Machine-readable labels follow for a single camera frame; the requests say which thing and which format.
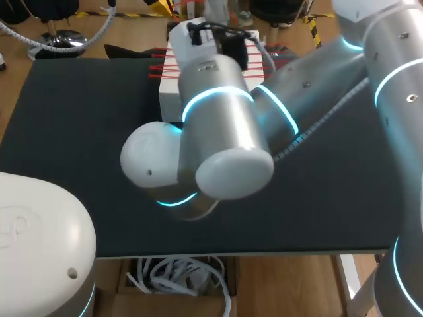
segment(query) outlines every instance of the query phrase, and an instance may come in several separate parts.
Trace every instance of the black cable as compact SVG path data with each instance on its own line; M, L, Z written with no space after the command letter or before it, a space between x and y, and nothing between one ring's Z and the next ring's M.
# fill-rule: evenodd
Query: black cable
M226 33L242 36L243 38L246 38L246 39L251 39L253 37L253 35L249 31L242 30L240 28L233 28L227 25L214 23L214 22L203 22L200 24L188 23L186 27L190 33L190 37L191 37L191 41L193 45L202 44L200 31L203 31L203 30L211 30L215 32L222 30L222 31L225 31Z

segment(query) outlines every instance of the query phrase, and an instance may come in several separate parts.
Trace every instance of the white cable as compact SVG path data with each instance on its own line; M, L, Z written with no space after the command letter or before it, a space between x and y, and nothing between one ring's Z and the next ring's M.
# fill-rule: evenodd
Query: white cable
M160 261L157 265L153 267L150 272L150 282L154 289L149 289L145 286L144 277L146 277L149 266L151 265L151 258L139 258L137 264L137 277L138 281L127 272L126 276L128 279L144 293L167 293L167 294L186 294L191 296L199 295L201 289L207 286L206 284L209 281L210 274L213 274L219 280L219 283L216 285L222 286L223 296L225 297L225 311L223 317L229 317L231 312L231 297L229 295L229 290L225 282L225 266L223 262L215 256L211 258L219 262L221 266L221 272L218 272L212 266L203 263L201 261L192 259L192 258L165 258ZM180 279L186 279L193 272L201 270L203 273L203 279L199 286L196 288L190 289L188 287L182 286L177 282Z
M105 10L108 13L107 20L104 23L103 27L97 32L97 34L95 34L89 41L86 41L83 45L75 46L75 47L72 47L72 48L56 48L54 46L49 46L49 45L45 45L45 44L42 44L42 43L38 43L37 41L31 40L29 38L26 38L26 37L20 35L19 33L16 33L14 30L11 30L10 28L8 28L1 21L0 21L0 30L3 30L6 34L8 34L8 35L10 35L14 38L17 38L18 40L20 40L24 43L27 43L30 46L36 46L38 48L42 48L43 50L50 51L50 52L56 52L56 53L73 53L73 52L85 50L91 44L96 42L103 35L103 33L105 33L107 31L110 24L112 23L114 15L116 14L116 7L109 7L108 9L105 9Z
M275 62L272 59L272 56L270 56L269 52L267 52L266 48L264 47L263 43L260 42L260 40L255 36L252 35L249 40L253 41L254 44L256 44L257 49L261 54L263 54L264 59L268 62L270 65L270 68L272 69L272 73L276 71L276 65Z

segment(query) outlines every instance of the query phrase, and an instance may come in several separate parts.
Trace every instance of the chair base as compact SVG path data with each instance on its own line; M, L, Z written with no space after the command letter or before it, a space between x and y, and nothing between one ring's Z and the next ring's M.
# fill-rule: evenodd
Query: chair base
M81 46L87 39L79 32L73 30L58 30L56 36L52 36L50 33L44 33L37 42L49 46L55 46L58 48L73 48L75 46ZM28 48L28 57L34 61L36 59L52 59L52 58L69 58L79 57L84 53L84 50L72 53L56 53L43 50L36 46L30 46Z

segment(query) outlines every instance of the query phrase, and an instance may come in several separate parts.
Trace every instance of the white hose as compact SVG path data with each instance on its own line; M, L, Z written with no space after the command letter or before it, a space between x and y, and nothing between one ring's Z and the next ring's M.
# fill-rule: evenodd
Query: white hose
M107 20L104 23L103 27L97 32L97 34L95 34L89 41L86 41L83 45L75 46L75 47L72 47L72 48L55 48L54 46L49 46L49 45L38 43L37 41L31 40L29 38L26 38L26 37L20 35L19 33L16 33L14 30L11 30L10 28L8 28L1 21L0 21L0 30L4 31L6 34L8 34L8 35L10 35L14 38L17 38L18 40L20 40L24 43L27 43L30 46L36 46L37 48L42 48L43 50L50 51L50 52L56 52L56 53L73 53L73 52L85 50L91 44L96 42L107 31L107 29L109 28L109 26L112 23L114 15L116 14L116 7L109 7L108 9L106 9L106 11L108 13Z

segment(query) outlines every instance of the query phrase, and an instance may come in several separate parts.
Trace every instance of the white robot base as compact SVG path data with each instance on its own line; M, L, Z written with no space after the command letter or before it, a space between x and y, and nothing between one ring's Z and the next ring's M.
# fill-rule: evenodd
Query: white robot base
M92 316L96 236L63 188L0 172L0 317Z

